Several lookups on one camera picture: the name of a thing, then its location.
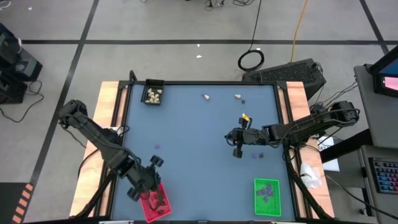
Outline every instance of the wooden table edge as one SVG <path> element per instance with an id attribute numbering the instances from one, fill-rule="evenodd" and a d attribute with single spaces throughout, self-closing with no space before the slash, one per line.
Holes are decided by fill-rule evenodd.
<path id="1" fill-rule="evenodd" d="M 97 122 L 102 127 L 110 127 L 113 110 L 116 103 L 116 94 L 118 92 L 119 82 L 102 82 L 101 88 L 98 95 L 98 100 L 96 104 L 96 109 L 94 113 L 93 120 Z M 123 91 L 121 103 L 119 107 L 119 114 L 117 118 L 117 126 L 120 126 L 122 119 L 122 111 L 124 108 L 124 98 L 126 97 L 126 92 Z M 310 110 L 308 108 L 307 97 L 305 96 L 304 86 L 302 82 L 287 82 L 287 93 L 289 95 L 290 107 L 292 110 L 293 119 L 300 119 L 304 116 L 308 116 L 310 114 Z M 287 119 L 287 110 L 284 100 L 284 92 L 279 89 L 278 90 L 280 105 L 282 108 L 282 116 L 285 123 L 288 121 Z M 318 147 L 317 142 L 314 139 L 310 139 L 307 143 L 313 147 Z M 85 155 L 86 157 L 89 153 L 94 151 L 94 146 L 88 142 Z M 330 200 L 330 194 L 328 191 L 328 186 L 326 184 L 325 173 L 323 171 L 322 161 L 320 159 L 320 154 L 309 147 L 305 147 L 300 150 L 300 155 L 302 162 L 310 164 L 311 167 L 316 168 L 319 171 L 320 177 L 322 179 L 322 184 L 317 189 L 309 189 L 311 194 L 314 196 L 315 200 L 322 206 L 322 208 L 329 214 L 334 217 L 333 207 Z M 78 183 L 75 190 L 75 196 L 73 198 L 72 207 L 70 210 L 70 216 L 76 215 L 80 212 L 87 202 L 90 200 L 92 195 L 95 193 L 98 188 L 101 176 L 101 170 L 103 166 L 103 160 L 101 158 L 100 153 L 96 153 L 92 158 L 88 159 L 85 165 L 81 169 L 81 174 L 78 179 Z M 296 196 L 298 201 L 298 210 L 299 214 L 302 218 L 307 217 L 305 212 L 304 199 L 301 191 L 297 186 L 296 188 Z M 100 215 L 105 215 L 106 206 L 108 204 L 108 195 L 109 195 L 109 187 L 107 191 L 103 195 L 103 200 L 100 209 Z M 312 215 L 314 218 L 317 216 L 312 211 Z"/>

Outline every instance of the green tray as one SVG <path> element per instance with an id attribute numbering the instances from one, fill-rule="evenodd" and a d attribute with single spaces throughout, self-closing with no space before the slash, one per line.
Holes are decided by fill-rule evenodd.
<path id="1" fill-rule="evenodd" d="M 278 180 L 254 179 L 254 212 L 256 215 L 282 215 Z"/>

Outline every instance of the red tray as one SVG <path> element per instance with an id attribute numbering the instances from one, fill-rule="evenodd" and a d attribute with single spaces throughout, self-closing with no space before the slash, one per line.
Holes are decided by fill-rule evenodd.
<path id="1" fill-rule="evenodd" d="M 159 184 L 159 191 L 163 193 L 163 205 L 159 206 L 159 208 L 156 211 L 153 211 L 150 209 L 149 203 L 151 203 L 152 207 L 156 206 L 157 203 L 157 195 L 158 192 L 150 191 L 149 192 L 149 202 L 148 199 L 146 199 L 147 195 L 146 194 L 141 194 L 141 205 L 142 205 L 142 210 L 144 211 L 144 216 L 145 219 L 147 220 L 147 223 L 153 222 L 155 220 L 158 220 L 170 213 L 172 213 L 172 208 L 170 207 L 169 199 L 167 198 L 166 191 L 163 188 L 163 184 Z"/>

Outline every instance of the blue table surface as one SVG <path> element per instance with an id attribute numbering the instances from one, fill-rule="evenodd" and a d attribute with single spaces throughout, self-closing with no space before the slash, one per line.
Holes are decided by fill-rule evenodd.
<path id="1" fill-rule="evenodd" d="M 279 123 L 273 86 L 166 85 L 160 106 L 141 103 L 143 87 L 132 88 L 124 146 L 144 166 L 154 154 L 163 158 L 157 170 L 172 213 L 161 220 L 294 220 L 282 147 L 243 146 L 238 159 L 224 138 L 243 113 L 253 128 Z M 264 158 L 254 159 L 259 153 Z M 281 217 L 255 215 L 255 178 L 279 181 Z M 118 180 L 113 220 L 145 220 L 141 203 L 126 195 L 130 187 Z"/>

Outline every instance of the table leg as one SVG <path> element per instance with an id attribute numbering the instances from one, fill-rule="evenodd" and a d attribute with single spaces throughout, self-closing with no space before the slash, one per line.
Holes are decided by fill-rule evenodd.
<path id="1" fill-rule="evenodd" d="M 337 159 L 340 156 L 356 151 L 363 145 L 373 145 L 373 140 L 369 129 L 361 131 L 360 133 L 323 150 L 320 153 L 322 163 Z"/>

